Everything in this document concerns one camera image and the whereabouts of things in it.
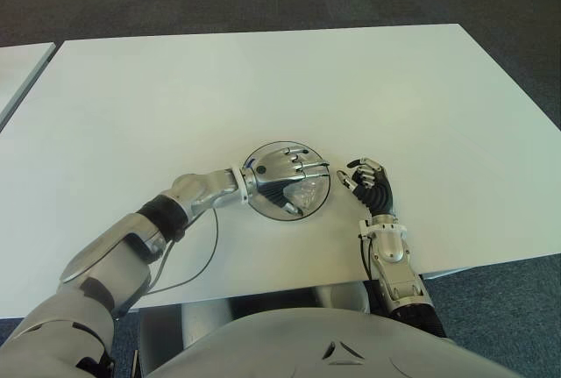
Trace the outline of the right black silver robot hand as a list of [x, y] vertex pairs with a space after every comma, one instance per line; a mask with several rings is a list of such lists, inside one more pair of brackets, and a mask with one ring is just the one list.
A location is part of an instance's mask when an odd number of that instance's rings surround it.
[[353, 169], [352, 175], [338, 170], [337, 178], [371, 216], [394, 215], [393, 191], [384, 167], [369, 158], [352, 160], [347, 167]]

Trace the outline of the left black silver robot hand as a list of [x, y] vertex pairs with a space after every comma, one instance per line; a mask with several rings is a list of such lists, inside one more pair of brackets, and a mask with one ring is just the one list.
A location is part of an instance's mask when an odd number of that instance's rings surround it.
[[296, 221], [318, 211], [330, 193], [330, 163], [294, 141], [267, 143], [245, 160], [240, 173], [249, 205], [276, 221]]

